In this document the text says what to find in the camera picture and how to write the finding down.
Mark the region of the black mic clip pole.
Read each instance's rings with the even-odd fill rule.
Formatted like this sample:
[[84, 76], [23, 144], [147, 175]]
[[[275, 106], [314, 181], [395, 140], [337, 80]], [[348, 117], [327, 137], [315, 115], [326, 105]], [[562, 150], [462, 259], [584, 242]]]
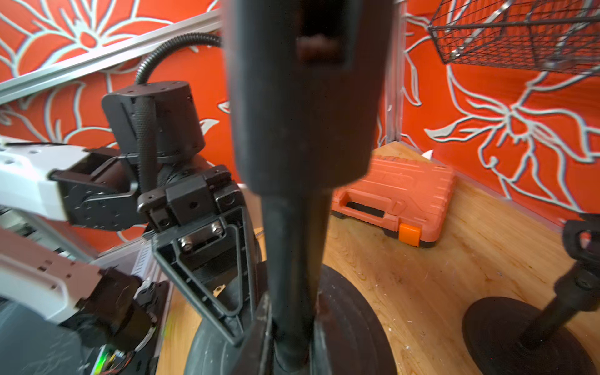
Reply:
[[259, 195], [269, 291], [306, 307], [332, 195], [368, 169], [391, 1], [228, 1], [223, 36], [237, 171]]
[[521, 335], [525, 348], [539, 348], [578, 313], [599, 309], [599, 215], [587, 213], [568, 220], [562, 245], [575, 264], [556, 281], [556, 297]]

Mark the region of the orange plastic tool case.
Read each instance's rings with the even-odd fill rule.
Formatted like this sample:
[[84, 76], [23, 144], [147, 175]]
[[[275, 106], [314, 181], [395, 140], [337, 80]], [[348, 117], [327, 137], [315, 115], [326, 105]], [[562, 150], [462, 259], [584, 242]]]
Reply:
[[379, 227], [406, 245], [431, 248], [440, 238], [455, 183], [450, 167], [374, 156], [363, 178], [334, 192], [331, 214]]

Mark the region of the black round stand base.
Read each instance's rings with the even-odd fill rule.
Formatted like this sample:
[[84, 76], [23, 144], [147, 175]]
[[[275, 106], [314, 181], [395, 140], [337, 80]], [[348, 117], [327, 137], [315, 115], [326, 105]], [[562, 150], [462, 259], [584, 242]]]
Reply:
[[467, 309], [462, 336], [482, 374], [597, 374], [565, 328], [577, 313], [557, 299], [540, 310], [512, 298], [483, 298]]

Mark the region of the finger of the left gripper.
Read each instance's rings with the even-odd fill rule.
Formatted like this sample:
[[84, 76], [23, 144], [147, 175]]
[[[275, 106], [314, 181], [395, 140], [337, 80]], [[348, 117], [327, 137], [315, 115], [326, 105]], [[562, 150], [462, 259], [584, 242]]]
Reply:
[[239, 346], [261, 296], [260, 250], [248, 209], [239, 206], [155, 234], [152, 252], [203, 320]]

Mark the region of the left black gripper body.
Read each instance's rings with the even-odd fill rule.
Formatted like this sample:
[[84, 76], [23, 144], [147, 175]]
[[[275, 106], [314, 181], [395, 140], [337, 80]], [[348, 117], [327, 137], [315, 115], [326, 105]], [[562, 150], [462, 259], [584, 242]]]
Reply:
[[245, 197], [224, 165], [195, 172], [137, 199], [138, 213], [157, 232], [225, 214], [244, 205]]

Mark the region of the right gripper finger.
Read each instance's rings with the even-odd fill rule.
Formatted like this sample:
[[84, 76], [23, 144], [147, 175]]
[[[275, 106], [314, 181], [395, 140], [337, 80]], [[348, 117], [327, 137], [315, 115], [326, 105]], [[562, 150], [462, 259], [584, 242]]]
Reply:
[[273, 371], [273, 318], [271, 298], [265, 292], [256, 310], [231, 375], [266, 375]]

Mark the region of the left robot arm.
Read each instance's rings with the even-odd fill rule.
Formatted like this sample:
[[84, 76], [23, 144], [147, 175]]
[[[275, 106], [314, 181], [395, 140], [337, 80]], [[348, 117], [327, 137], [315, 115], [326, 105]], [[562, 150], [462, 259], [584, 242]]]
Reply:
[[[146, 227], [162, 271], [238, 347], [253, 320], [260, 251], [245, 196], [225, 166], [201, 157], [205, 141], [190, 85], [151, 82], [168, 56], [220, 47], [216, 34], [162, 43], [134, 84], [102, 99], [116, 148], [10, 141], [1, 151], [1, 204], [76, 227]], [[69, 260], [8, 234], [1, 241], [1, 295], [76, 333], [83, 345], [133, 354], [153, 340], [157, 312], [139, 299], [142, 279]]]

